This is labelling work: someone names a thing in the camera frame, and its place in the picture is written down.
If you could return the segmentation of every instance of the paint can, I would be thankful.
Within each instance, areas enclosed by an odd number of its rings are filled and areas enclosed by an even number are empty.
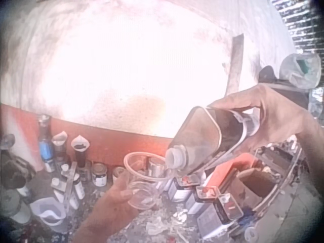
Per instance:
[[[200,178],[196,174],[174,178],[168,191],[169,199],[176,203],[186,201],[195,187],[199,185]]]
[[[219,195],[217,186],[197,186],[185,204],[188,214],[196,214],[202,208],[213,204]]]
[[[95,186],[102,187],[107,184],[107,167],[102,163],[94,163],[91,167],[92,182]]]

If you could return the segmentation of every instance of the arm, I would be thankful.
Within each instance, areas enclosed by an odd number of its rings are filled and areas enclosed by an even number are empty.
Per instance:
[[[306,154],[315,187],[324,195],[324,130],[310,115],[306,115],[302,123],[304,130],[296,137]]]
[[[304,108],[264,84],[226,96],[210,107],[243,111],[260,108],[260,128],[238,148],[250,152],[269,143],[282,142],[296,135],[308,160],[317,190],[324,195],[324,132]]]
[[[129,173],[122,173],[114,185],[100,198],[89,217],[82,223],[73,238],[74,243],[106,243],[107,239],[126,227],[138,210],[128,201],[133,196],[126,190]]]

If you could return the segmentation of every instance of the measuring cup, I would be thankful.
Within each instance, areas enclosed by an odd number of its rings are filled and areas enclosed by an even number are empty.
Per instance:
[[[153,153],[129,153],[124,158],[124,165],[131,174],[128,189],[134,194],[128,203],[140,210],[154,206],[166,183],[174,176],[165,158]]]

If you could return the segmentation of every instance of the bottle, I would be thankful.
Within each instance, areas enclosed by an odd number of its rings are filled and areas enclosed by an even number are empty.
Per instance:
[[[55,164],[58,172],[62,172],[62,165],[70,163],[69,156],[65,152],[57,153],[55,156]]]
[[[53,192],[56,195],[57,200],[60,203],[63,203],[66,182],[61,181],[59,178],[54,177],[52,179],[51,187],[53,187],[53,189],[54,189]],[[79,202],[77,201],[74,191],[71,192],[71,198],[70,198],[69,203],[75,210],[77,210],[79,208]]]
[[[67,177],[69,175],[69,168],[70,166],[68,164],[61,165],[61,175],[63,176],[64,180],[67,180]]]
[[[205,171],[231,158],[231,152],[258,128],[254,115],[195,107],[169,144],[166,164],[176,177]]]
[[[78,173],[74,175],[73,185],[77,194],[77,197],[82,200],[85,197],[85,190],[82,186],[81,178]]]

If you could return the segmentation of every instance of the fingers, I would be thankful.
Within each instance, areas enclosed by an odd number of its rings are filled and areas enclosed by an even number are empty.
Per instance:
[[[257,85],[250,89],[230,94],[223,99],[214,101],[208,107],[227,110],[261,107],[261,89],[260,85]]]
[[[109,200],[112,203],[122,204],[128,202],[132,198],[133,191],[132,190],[123,190],[123,191],[109,190],[108,194],[109,194]]]
[[[130,173],[127,170],[122,172],[112,186],[112,190],[123,191],[127,189]]]

